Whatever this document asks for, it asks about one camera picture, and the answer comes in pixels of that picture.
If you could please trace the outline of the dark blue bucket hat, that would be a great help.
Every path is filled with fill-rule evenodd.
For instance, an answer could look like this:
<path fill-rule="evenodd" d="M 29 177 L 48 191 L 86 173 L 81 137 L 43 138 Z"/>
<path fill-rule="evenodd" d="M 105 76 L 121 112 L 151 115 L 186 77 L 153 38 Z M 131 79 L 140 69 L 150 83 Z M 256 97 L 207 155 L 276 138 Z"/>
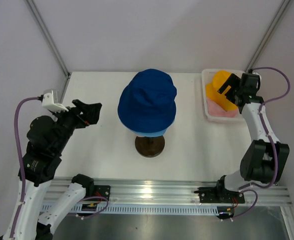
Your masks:
<path fill-rule="evenodd" d="M 169 125 L 176 116 L 176 96 L 177 89 L 169 74 L 157 69 L 140 71 L 120 96 L 118 117 L 124 126 Z"/>

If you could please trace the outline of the light blue bucket hat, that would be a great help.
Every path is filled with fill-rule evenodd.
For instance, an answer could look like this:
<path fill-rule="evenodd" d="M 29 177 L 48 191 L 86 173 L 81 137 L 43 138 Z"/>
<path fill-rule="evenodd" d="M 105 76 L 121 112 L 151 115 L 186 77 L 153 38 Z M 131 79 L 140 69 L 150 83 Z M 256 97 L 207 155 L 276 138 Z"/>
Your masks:
<path fill-rule="evenodd" d="M 172 121 L 170 124 L 163 125 L 156 125 L 153 126 L 152 124 L 136 124 L 136 125 L 125 125 L 127 129 L 132 131 L 135 135 L 141 136 L 141 137 L 159 137 L 164 135 L 167 130 L 174 124 L 174 121 Z"/>

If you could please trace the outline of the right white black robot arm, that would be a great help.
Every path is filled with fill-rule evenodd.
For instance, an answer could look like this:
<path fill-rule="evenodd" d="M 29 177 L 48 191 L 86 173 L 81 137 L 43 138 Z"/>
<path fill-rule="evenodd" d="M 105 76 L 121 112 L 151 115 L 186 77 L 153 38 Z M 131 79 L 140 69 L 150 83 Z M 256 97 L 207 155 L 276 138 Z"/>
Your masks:
<path fill-rule="evenodd" d="M 241 77 L 231 74 L 218 92 L 238 107 L 244 118 L 251 144 L 240 162 L 239 170 L 224 175 L 216 184 L 215 197 L 226 202 L 251 187 L 268 189 L 281 177 L 289 155 L 289 146 L 281 143 L 266 116 L 266 101 L 257 95 L 260 77 L 245 72 Z"/>

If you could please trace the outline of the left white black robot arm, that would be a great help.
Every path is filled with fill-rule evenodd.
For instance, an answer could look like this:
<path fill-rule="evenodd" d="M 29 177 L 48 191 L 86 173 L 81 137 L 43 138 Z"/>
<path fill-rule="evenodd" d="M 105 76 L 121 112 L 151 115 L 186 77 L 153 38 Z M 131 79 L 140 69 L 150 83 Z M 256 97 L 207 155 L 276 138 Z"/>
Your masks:
<path fill-rule="evenodd" d="M 76 129 L 84 129 L 99 121 L 101 103 L 86 104 L 75 99 L 73 107 L 65 107 L 45 96 L 37 98 L 42 107 L 57 119 L 47 115 L 32 121 L 27 133 L 26 153 L 22 154 L 18 130 L 18 117 L 22 104 L 18 104 L 15 119 L 15 138 L 20 164 L 19 191 L 15 213 L 3 235 L 4 240 L 51 240 L 57 226 L 78 202 L 95 199 L 94 180 L 83 174 L 72 178 L 70 185 L 52 207 L 41 213 L 47 190 L 61 163 L 62 152 Z"/>

